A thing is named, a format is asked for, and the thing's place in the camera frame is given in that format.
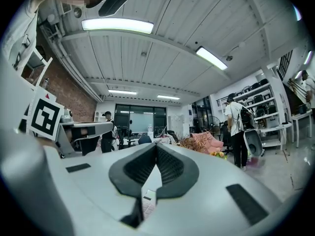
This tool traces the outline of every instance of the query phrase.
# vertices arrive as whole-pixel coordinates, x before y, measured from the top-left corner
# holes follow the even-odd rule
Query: tiled floor
[[[246,173],[259,180],[272,190],[281,201],[302,190],[310,173],[313,171],[315,151],[311,150],[313,138],[307,138],[307,129],[300,129],[299,148],[288,141],[287,148],[271,147],[265,150],[263,157],[247,165]],[[233,154],[228,154],[228,161],[234,163]]]

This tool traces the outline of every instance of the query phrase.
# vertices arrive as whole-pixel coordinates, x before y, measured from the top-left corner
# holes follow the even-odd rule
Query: ceiling light
[[[293,6],[293,7],[294,7],[294,11],[295,11],[296,20],[300,21],[302,19],[301,13],[295,6]]]
[[[206,49],[204,49],[202,46],[198,48],[196,51],[196,54],[207,61],[209,61],[211,64],[215,65],[216,67],[220,68],[221,70],[227,69],[227,66],[219,60],[216,56],[214,56],[212,53],[208,52]]]
[[[172,99],[172,100],[179,100],[178,97],[172,97],[172,96],[164,96],[164,95],[158,95],[158,98],[165,98],[165,99]]]
[[[295,79],[297,79],[301,75],[302,71],[299,71],[298,74],[295,76]]]
[[[306,65],[310,61],[311,55],[312,55],[312,51],[309,51],[309,53],[307,54],[307,57],[304,61],[304,65]]]
[[[109,92],[113,92],[113,93],[125,93],[125,94],[137,94],[137,92],[131,92],[131,91],[121,91],[121,90],[108,90]]]
[[[81,22],[83,30],[132,30],[151,34],[153,24],[133,19],[125,18],[96,18],[83,20]]]

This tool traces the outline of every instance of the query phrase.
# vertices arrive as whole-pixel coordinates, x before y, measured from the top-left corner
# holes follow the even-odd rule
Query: ceiling beam
[[[265,48],[266,48],[267,58],[270,60],[271,59],[271,49],[270,49],[270,41],[269,41],[269,37],[267,34],[267,29],[266,29],[266,27],[264,27],[266,24],[265,16],[264,16],[262,9],[261,9],[257,0],[247,0],[247,2],[250,4],[250,6],[251,6],[256,18],[257,18],[259,26],[261,27],[261,33],[262,33],[263,41],[264,41]]]
[[[104,84],[103,79],[86,79],[86,81],[91,84]],[[176,93],[176,94],[181,94],[181,95],[190,95],[194,97],[200,97],[200,94],[197,92],[189,92],[182,89],[168,88],[168,87],[152,85],[152,84],[145,84],[145,83],[131,82],[131,81],[110,80],[110,79],[105,80],[105,82],[107,85],[153,89],[153,90],[164,91],[168,93]]]
[[[137,39],[141,39],[141,40],[145,40],[145,41],[149,41],[149,42],[153,42],[159,45],[163,45],[166,46],[168,48],[171,48],[177,52],[183,53],[184,55],[186,55],[187,57],[194,59],[198,62],[201,62],[203,64],[205,64],[206,66],[208,66],[210,69],[216,71],[218,74],[220,74],[221,76],[223,76],[225,79],[230,80],[230,77],[221,69],[219,69],[218,67],[211,65],[208,61],[206,61],[205,59],[199,57],[195,51],[189,49],[186,46],[183,46],[179,43],[176,43],[175,41],[172,41],[168,38],[165,37],[161,37],[155,34],[145,34],[145,33],[141,33],[141,32],[136,32],[136,31],[127,31],[127,30],[114,30],[114,29],[102,29],[102,30],[91,30],[91,31],[77,31],[77,32],[73,32],[69,35],[66,35],[62,38],[62,41],[68,41],[68,40],[73,40],[76,38],[81,38],[81,37],[88,37],[88,36],[120,36],[120,37],[133,37],[133,38],[137,38]]]
[[[106,96],[105,100],[114,100],[114,101],[121,101],[121,102],[136,102],[136,103],[146,103],[152,104],[152,106],[177,106],[181,107],[181,103],[174,103],[169,101],[158,101],[158,100],[149,100],[149,99],[134,99],[134,98],[127,98],[127,97],[112,97]]]

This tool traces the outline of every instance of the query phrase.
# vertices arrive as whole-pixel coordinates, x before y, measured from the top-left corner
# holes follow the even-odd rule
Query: brick wall
[[[39,29],[37,30],[36,45],[40,45],[44,48],[46,61],[48,61],[50,57],[53,58],[40,85],[42,85],[45,78],[49,78],[49,84],[46,90],[57,97],[57,103],[72,110],[73,119],[75,121],[93,121],[97,102],[76,83],[58,61]],[[37,69],[32,78],[37,78],[41,71],[42,68]],[[22,76],[28,78],[30,73],[31,70],[26,67]]]

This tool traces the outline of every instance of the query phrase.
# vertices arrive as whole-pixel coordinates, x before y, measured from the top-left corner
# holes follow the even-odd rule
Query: person
[[[22,74],[25,65],[35,49],[37,12],[39,5],[44,1],[45,0],[26,0],[11,20],[11,23],[3,35],[1,43],[3,56],[19,75]],[[92,8],[102,2],[102,0],[60,1],[78,6],[87,4],[88,8]]]
[[[116,139],[116,137],[114,137],[115,124],[114,124],[114,120],[112,119],[112,113],[111,112],[106,111],[104,115],[105,115],[106,121],[113,123],[112,132],[107,132],[107,133],[103,134],[102,135],[102,141],[100,144],[102,153],[107,153],[107,152],[112,151],[112,142],[113,142],[113,140]]]
[[[306,101],[311,105],[311,110],[315,121],[315,82],[305,70],[302,71],[302,80],[305,81],[305,88],[307,92]],[[312,150],[315,150],[315,144],[312,145]]]
[[[227,99],[228,105],[225,108],[225,115],[227,116],[227,128],[231,133],[231,142],[234,153],[234,164],[246,169],[247,163],[247,147],[244,141],[244,128],[241,118],[241,109],[243,105],[234,101],[232,97]]]

